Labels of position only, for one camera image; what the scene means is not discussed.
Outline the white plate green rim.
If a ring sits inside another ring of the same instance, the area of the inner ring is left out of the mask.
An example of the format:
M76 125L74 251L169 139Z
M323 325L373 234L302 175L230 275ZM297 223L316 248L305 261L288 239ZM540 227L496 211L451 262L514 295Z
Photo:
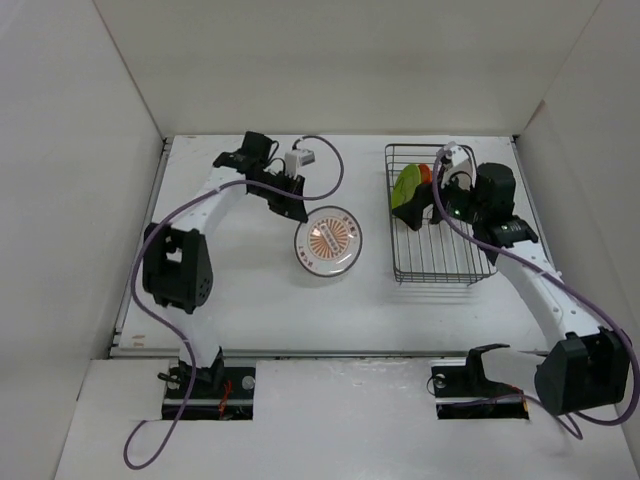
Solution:
M440 186L457 185L462 190L470 190L475 180L475 167L469 153L460 146L451 146L442 157L444 173Z

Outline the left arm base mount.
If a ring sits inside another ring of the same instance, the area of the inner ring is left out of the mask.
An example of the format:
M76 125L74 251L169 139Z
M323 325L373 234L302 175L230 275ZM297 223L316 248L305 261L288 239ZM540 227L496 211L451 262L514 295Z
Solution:
M198 375L180 417L187 421L250 421L254 416L254 367L225 366L213 373ZM174 420L191 380L190 368L183 363L160 372L164 383L161 406L163 420Z

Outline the white plate sunburst pattern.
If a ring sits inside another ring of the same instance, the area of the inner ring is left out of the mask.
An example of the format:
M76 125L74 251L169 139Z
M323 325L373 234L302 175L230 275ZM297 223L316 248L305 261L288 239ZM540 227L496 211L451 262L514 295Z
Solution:
M323 206L308 214L294 236L294 252L302 268L320 278L346 274L359 259L363 233L356 217L339 206Z

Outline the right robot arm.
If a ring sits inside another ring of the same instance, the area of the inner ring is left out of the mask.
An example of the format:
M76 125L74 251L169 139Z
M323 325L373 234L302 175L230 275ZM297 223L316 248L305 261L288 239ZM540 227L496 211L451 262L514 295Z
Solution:
M425 209L475 244L516 289L550 343L527 378L553 415L617 404L639 375L631 341L593 302L566 285L549 263L536 232L514 213L516 180L502 164L467 158L409 164L390 196L391 214L417 231Z

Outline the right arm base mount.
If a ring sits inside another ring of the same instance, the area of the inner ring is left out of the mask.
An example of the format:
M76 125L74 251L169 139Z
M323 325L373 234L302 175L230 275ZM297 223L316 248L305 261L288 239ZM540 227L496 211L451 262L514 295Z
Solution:
M520 389L470 373L465 365L432 365L429 381L439 420L529 419Z

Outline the orange plate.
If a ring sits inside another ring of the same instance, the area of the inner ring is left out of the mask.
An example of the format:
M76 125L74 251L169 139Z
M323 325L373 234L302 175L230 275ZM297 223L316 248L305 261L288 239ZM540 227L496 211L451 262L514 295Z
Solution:
M418 170L420 174L419 184L430 184L432 182L432 170L427 164L419 164Z

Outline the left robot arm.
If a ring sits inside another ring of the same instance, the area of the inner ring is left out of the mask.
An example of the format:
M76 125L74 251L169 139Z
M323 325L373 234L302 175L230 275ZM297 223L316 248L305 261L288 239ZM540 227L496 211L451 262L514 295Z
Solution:
M272 171L277 141L248 131L241 146L222 152L212 163L201 189L164 219L150 223L134 268L133 288L142 288L161 308L156 320L183 343L178 379L204 397L223 387L223 350L206 313L214 289L211 253L214 233L245 196L265 200L269 210L298 223L308 220L305 178L300 168L315 155L298 145Z

